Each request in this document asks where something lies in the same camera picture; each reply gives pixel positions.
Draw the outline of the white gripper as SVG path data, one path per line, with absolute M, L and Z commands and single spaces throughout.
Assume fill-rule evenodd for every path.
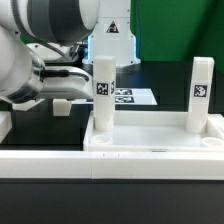
M 43 88 L 38 98 L 43 99 L 90 99 L 93 97 L 92 76 L 72 66 L 48 66 L 41 71 Z

